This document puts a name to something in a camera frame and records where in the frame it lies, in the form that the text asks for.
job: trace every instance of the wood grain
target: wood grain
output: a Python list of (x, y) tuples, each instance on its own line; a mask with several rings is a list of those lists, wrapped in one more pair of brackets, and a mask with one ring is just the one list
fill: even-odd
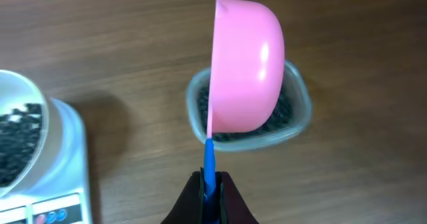
[[(314, 106), (299, 137), (217, 153), (260, 223), (427, 222), (427, 0), (253, 0)], [(96, 223), (159, 223), (202, 165), (185, 89), (214, 0), (0, 0), (0, 68), (85, 119)]]

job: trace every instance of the black granules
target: black granules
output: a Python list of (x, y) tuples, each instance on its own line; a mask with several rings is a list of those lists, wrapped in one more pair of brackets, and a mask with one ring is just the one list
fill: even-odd
[(12, 109), (0, 115), (0, 187), (10, 185), (22, 172), (40, 139), (41, 105), (25, 107), (26, 111)]
[[(197, 107), (200, 112), (201, 124), (203, 129), (206, 130), (207, 125), (207, 102), (209, 97), (209, 86), (202, 87), (199, 91), (197, 98)], [(215, 133), (213, 134), (214, 141), (228, 142), (238, 139), (245, 139), (248, 137), (255, 137), (266, 133), (273, 133), (284, 128), (286, 124), (293, 117), (293, 109), (290, 105), (289, 99), (286, 96), (284, 87), (280, 90), (280, 95), (276, 106), (274, 107), (272, 115), (268, 120), (259, 128), (248, 133)]]

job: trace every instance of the white cup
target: white cup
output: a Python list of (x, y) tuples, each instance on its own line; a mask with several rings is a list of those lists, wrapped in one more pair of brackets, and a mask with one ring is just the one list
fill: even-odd
[(14, 108), (25, 110), (26, 103), (41, 105), (40, 139), (27, 166), (9, 186), (0, 188), (0, 197), (22, 193), (34, 186), (52, 166), (61, 147), (63, 126), (56, 106), (30, 79), (0, 70), (0, 115), (10, 114)]

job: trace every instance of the clear plastic container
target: clear plastic container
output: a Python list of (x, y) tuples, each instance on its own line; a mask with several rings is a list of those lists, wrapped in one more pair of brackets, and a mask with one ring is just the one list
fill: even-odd
[[(195, 136), (202, 142), (206, 140), (206, 130), (201, 124), (200, 112), (197, 106), (199, 90), (209, 84), (210, 68), (204, 69), (193, 76), (187, 88), (187, 111), (191, 128)], [(312, 116), (312, 102), (308, 95), (300, 72), (290, 61), (285, 62), (284, 81), (286, 95), (294, 111), (290, 122), (278, 131), (264, 133), (256, 137), (248, 137), (236, 141), (215, 141), (217, 151), (248, 151), (270, 145), (283, 143), (300, 134), (310, 122)]]

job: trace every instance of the kitchen scale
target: kitchen scale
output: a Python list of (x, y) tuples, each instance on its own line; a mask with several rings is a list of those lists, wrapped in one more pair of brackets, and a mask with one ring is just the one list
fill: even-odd
[(59, 154), (32, 188), (0, 197), (1, 224), (92, 224), (85, 127), (68, 104), (52, 103), (63, 124)]

